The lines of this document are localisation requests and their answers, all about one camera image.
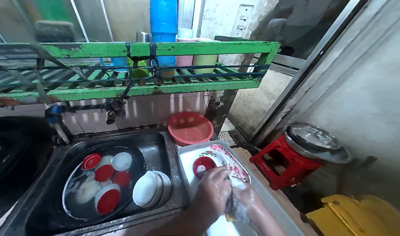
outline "sink basin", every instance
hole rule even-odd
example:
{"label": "sink basin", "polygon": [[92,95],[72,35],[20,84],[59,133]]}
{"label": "sink basin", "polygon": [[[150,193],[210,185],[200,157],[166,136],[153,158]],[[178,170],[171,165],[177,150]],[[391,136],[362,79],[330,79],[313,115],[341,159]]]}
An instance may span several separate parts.
{"label": "sink basin", "polygon": [[[139,148],[145,158],[146,170],[158,170],[170,177],[170,200],[154,209],[141,208],[131,201],[113,216],[97,221],[72,219],[63,210],[61,202],[63,186],[71,173],[70,167],[76,167],[82,161],[77,159],[82,151],[115,140],[130,142]],[[54,149],[41,176],[19,200],[0,228],[0,235],[95,236],[176,214],[189,203],[177,160],[175,144],[166,127],[83,135],[68,146]]]}

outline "hand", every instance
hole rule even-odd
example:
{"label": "hand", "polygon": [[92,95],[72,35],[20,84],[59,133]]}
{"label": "hand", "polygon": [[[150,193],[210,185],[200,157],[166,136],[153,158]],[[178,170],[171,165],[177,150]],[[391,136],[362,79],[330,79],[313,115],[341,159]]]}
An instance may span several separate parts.
{"label": "hand", "polygon": [[261,197],[249,183],[232,184],[232,191],[234,198],[245,207],[251,226],[259,236],[286,236],[277,224],[276,219],[268,211]]}
{"label": "hand", "polygon": [[226,167],[213,168],[201,179],[192,204],[201,217],[214,222],[224,214],[232,189],[230,173]]}
{"label": "hand", "polygon": [[232,177],[231,179],[233,182],[232,191],[234,198],[241,202],[243,207],[245,207],[247,216],[254,221],[257,218],[257,211],[267,209],[266,206],[249,183],[243,182],[236,177]]}

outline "plastic cup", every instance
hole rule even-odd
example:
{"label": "plastic cup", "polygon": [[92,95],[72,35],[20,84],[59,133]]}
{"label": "plastic cup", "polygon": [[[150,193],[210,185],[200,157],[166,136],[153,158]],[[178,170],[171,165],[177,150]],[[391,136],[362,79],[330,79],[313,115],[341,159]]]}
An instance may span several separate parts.
{"label": "plastic cup", "polygon": [[[219,42],[218,40],[211,40],[205,38],[197,38],[198,42]],[[193,66],[214,66],[216,65],[216,61],[218,60],[219,55],[195,55],[193,58]],[[203,68],[203,69],[195,69],[194,72],[207,74],[212,73],[214,68]]]}

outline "tiled floor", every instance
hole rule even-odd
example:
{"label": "tiled floor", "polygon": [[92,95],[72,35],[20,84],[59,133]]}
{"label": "tiled floor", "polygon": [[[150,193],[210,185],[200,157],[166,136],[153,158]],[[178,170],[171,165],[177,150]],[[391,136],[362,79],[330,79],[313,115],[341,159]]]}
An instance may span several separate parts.
{"label": "tiled floor", "polygon": [[222,129],[219,133],[219,139],[228,143],[229,146],[236,144],[232,137],[229,135],[229,131],[231,130],[235,130],[235,126],[232,125],[228,118],[226,118],[224,125],[222,126]]}

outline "yellow container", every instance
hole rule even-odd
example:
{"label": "yellow container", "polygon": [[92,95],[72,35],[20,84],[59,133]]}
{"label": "yellow container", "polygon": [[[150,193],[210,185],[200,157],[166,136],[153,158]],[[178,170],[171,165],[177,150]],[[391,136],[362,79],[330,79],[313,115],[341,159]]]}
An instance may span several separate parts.
{"label": "yellow container", "polygon": [[325,206],[306,216],[325,236],[400,236],[400,213],[375,196],[355,200],[336,194],[321,201]]}

